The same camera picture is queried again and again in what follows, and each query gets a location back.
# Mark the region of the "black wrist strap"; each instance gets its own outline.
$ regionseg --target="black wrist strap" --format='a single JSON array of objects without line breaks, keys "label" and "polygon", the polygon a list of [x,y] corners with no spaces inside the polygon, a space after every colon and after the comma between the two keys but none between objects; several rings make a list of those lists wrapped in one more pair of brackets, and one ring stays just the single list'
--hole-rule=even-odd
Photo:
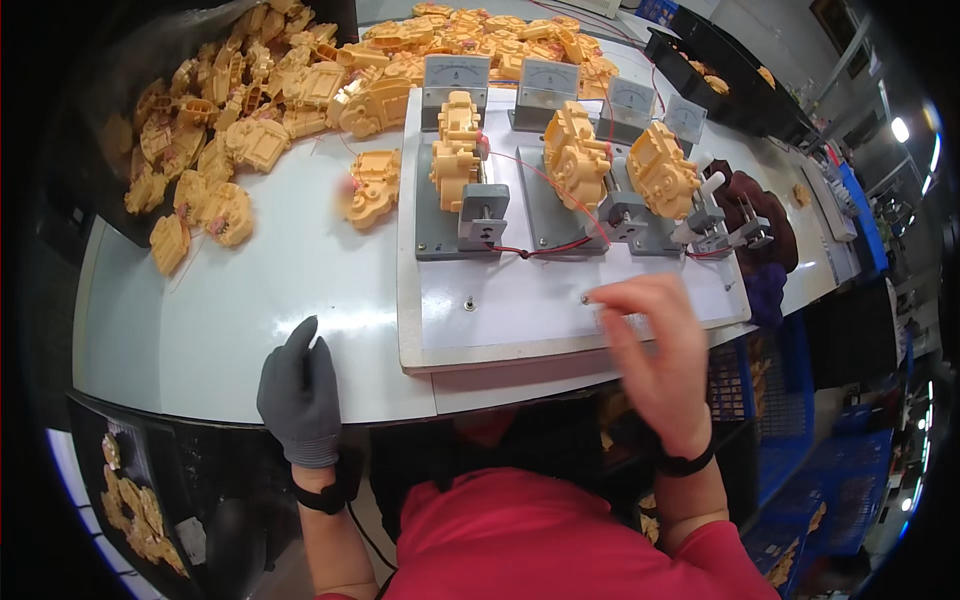
[{"label": "black wrist strap", "polygon": [[303,506],[315,511],[323,511],[328,515],[336,515],[344,510],[344,506],[347,505],[339,481],[335,481],[331,486],[326,486],[320,490],[320,493],[308,492],[295,482],[293,492],[297,501]]},{"label": "black wrist strap", "polygon": [[336,481],[333,485],[320,490],[320,493],[308,492],[296,482],[291,482],[294,497],[308,509],[336,515],[344,506],[357,497],[360,478],[363,474],[363,453],[347,446],[339,448],[340,460],[334,468]]},{"label": "black wrist strap", "polygon": [[688,477],[695,472],[703,470],[704,467],[709,465],[710,460],[713,458],[714,450],[715,446],[712,430],[710,432],[710,443],[707,445],[707,449],[704,450],[703,454],[692,461],[688,461],[686,458],[679,456],[667,455],[661,444],[660,452],[658,453],[656,461],[657,470],[668,477]]}]

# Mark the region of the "purple cloth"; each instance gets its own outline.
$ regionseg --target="purple cloth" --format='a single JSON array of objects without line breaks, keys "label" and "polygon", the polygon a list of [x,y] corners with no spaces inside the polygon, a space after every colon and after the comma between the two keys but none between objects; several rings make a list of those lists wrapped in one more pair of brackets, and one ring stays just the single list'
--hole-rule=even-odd
[{"label": "purple cloth", "polygon": [[786,271],[782,265],[776,262],[759,265],[751,275],[743,277],[743,283],[753,313],[750,323],[760,327],[780,326],[783,323],[780,303],[786,284]]}]

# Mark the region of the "red shirt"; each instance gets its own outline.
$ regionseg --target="red shirt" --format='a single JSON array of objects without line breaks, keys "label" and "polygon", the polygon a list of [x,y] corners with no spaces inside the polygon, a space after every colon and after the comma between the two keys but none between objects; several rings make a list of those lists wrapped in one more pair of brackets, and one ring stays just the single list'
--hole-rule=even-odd
[{"label": "red shirt", "polygon": [[446,493],[420,484],[400,524],[385,600],[780,598],[728,521],[696,530],[671,558],[616,522],[605,500],[514,468],[462,475]]}]

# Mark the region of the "blue plastic crate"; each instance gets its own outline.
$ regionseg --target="blue plastic crate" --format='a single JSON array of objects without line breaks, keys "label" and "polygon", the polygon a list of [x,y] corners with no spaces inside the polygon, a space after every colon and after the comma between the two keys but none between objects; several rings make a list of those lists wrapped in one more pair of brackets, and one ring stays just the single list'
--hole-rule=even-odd
[{"label": "blue plastic crate", "polygon": [[707,396],[714,421],[747,420],[754,416],[754,388],[744,338],[710,349]]},{"label": "blue plastic crate", "polygon": [[761,358],[771,361],[764,374],[763,413],[757,420],[757,502],[763,506],[800,466],[813,445],[813,375],[800,313],[788,315],[775,336],[752,335],[764,337]]},{"label": "blue plastic crate", "polygon": [[770,572],[770,569],[777,564],[794,541],[797,542],[797,546],[794,548],[794,562],[796,562],[797,557],[803,551],[805,540],[806,526],[801,523],[762,519],[751,527],[750,531],[741,539],[743,547],[747,550],[747,556],[754,562],[756,569],[762,575]]},{"label": "blue plastic crate", "polygon": [[856,404],[843,409],[840,416],[833,423],[833,435],[845,436],[863,433],[867,430],[867,422],[873,413],[870,404]]},{"label": "blue plastic crate", "polygon": [[833,556],[850,556],[860,550],[886,485],[885,473],[851,475],[836,483],[829,494],[827,514],[817,537],[817,551]]},{"label": "blue plastic crate", "polygon": [[890,460],[893,429],[875,433],[823,440],[813,451],[804,470],[833,471],[839,474],[886,472]]},{"label": "blue plastic crate", "polygon": [[635,15],[653,21],[663,27],[670,27],[673,17],[677,16],[680,5],[670,0],[643,0],[636,8]]},{"label": "blue plastic crate", "polygon": [[817,473],[797,473],[763,508],[763,518],[806,523],[809,526],[825,502],[826,488],[823,476]]}]

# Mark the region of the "white table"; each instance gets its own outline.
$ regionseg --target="white table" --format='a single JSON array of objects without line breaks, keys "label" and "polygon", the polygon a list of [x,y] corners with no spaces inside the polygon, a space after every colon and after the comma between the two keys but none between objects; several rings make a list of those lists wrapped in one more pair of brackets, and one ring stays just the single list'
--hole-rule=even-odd
[{"label": "white table", "polygon": [[[646,23],[626,16],[635,29]],[[649,64],[636,49],[621,45],[607,56],[621,77],[649,84]],[[676,92],[660,73],[656,78],[666,101]],[[402,131],[363,141],[345,134],[344,139],[354,152],[393,149],[401,146]],[[341,220],[333,210],[332,183],[348,171],[353,154],[336,132],[320,140],[297,141],[270,175],[238,171],[235,182],[253,199],[251,239],[231,250],[210,240],[201,245],[205,236],[199,236],[170,280],[156,272],[149,252],[96,220],[77,294],[73,377],[78,390],[155,413],[258,423],[255,397],[264,357],[313,314],[333,355],[346,423],[430,418],[617,377],[604,353],[472,371],[401,372],[396,212],[366,232]],[[816,212],[791,200],[791,187],[800,180],[794,169],[800,157],[711,122],[701,145],[734,170],[752,175],[784,204],[797,235],[800,265],[787,279],[783,312],[834,289],[839,281]],[[710,330],[710,344],[751,329],[734,324]]]}]

